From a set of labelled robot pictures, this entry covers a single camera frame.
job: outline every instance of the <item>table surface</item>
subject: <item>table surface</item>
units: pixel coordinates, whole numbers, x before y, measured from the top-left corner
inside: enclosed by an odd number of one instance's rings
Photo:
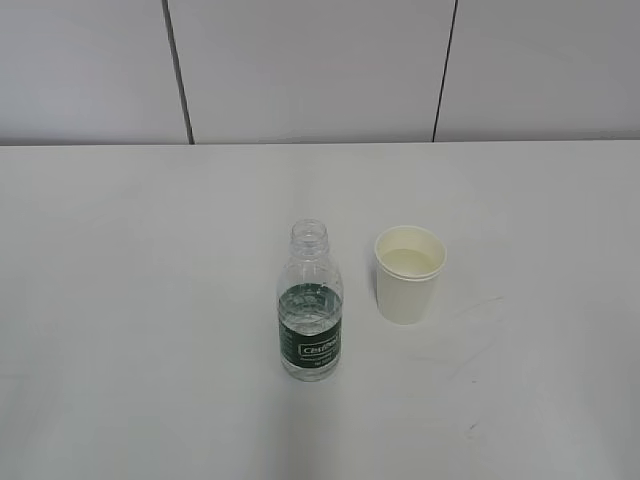
[[[0,148],[0,478],[635,479],[640,142]],[[279,364],[291,224],[343,355]],[[397,224],[449,260],[376,309]]]

